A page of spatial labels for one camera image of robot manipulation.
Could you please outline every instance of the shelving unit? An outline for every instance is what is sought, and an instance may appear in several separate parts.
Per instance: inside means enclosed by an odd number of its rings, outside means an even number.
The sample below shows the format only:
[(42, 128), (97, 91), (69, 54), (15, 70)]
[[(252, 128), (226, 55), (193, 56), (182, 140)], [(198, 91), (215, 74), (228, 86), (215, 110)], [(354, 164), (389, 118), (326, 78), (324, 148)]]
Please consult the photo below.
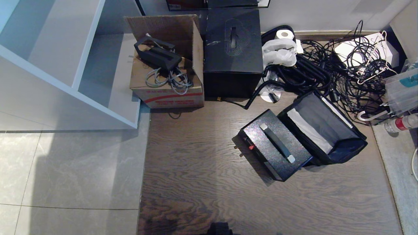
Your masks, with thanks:
[(135, 0), (11, 0), (0, 8), (0, 130), (138, 127), (140, 102), (129, 89), (135, 38), (123, 24), (106, 32), (107, 23), (140, 15)]

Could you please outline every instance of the gray tile floor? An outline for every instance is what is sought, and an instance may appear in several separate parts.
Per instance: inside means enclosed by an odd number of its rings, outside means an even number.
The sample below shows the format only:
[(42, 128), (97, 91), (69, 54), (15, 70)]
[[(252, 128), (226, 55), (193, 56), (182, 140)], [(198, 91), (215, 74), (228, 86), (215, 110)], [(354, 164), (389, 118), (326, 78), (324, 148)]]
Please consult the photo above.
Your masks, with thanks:
[(0, 235), (134, 235), (150, 113), (138, 130), (0, 132)]
[(392, 188), (404, 235), (418, 234), (418, 184), (411, 170), (411, 158), (418, 146), (417, 129), (389, 135), (384, 125), (373, 126), (377, 145)]

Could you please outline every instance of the red label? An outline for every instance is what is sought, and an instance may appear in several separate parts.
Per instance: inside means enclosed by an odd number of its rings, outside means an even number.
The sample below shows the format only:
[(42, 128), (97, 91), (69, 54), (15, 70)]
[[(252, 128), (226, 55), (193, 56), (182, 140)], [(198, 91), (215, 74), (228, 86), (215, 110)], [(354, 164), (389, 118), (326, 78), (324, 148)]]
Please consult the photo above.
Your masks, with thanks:
[(402, 117), (395, 120), (395, 125), (396, 125), (397, 128), (399, 128), (399, 130), (407, 130), (408, 129), (404, 126), (403, 121), (402, 121)]

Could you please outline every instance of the plastic container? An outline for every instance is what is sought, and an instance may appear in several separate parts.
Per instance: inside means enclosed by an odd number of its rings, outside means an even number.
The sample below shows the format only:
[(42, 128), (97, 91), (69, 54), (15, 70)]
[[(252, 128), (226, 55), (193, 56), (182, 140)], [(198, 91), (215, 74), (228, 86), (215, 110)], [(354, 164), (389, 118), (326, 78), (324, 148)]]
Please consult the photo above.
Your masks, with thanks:
[(418, 68), (387, 78), (385, 86), (393, 114), (399, 115), (418, 107)]
[(397, 133), (403, 130), (418, 128), (418, 114), (387, 120), (385, 129), (389, 133)]

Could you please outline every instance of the plastic bottle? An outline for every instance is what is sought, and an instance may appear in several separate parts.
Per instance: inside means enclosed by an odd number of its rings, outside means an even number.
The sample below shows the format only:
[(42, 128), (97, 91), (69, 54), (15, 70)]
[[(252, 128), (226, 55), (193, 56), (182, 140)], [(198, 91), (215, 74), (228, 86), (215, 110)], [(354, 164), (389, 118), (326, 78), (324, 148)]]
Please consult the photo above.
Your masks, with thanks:
[(418, 113), (411, 114), (405, 117), (387, 120), (385, 122), (385, 129), (389, 133), (397, 133), (403, 130), (418, 128)]

